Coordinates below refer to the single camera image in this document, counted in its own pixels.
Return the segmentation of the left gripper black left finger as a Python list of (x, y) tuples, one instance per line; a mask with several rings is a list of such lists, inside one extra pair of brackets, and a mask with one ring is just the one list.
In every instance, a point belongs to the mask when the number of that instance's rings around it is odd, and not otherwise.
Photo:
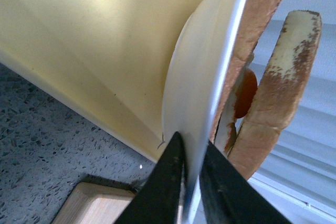
[(185, 150), (175, 132), (143, 188), (115, 223), (177, 223)]

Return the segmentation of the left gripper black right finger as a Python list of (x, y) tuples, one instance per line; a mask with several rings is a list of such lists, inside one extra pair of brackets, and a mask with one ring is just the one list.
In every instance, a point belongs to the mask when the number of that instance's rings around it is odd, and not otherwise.
[(207, 223), (290, 223), (211, 142), (199, 183)]

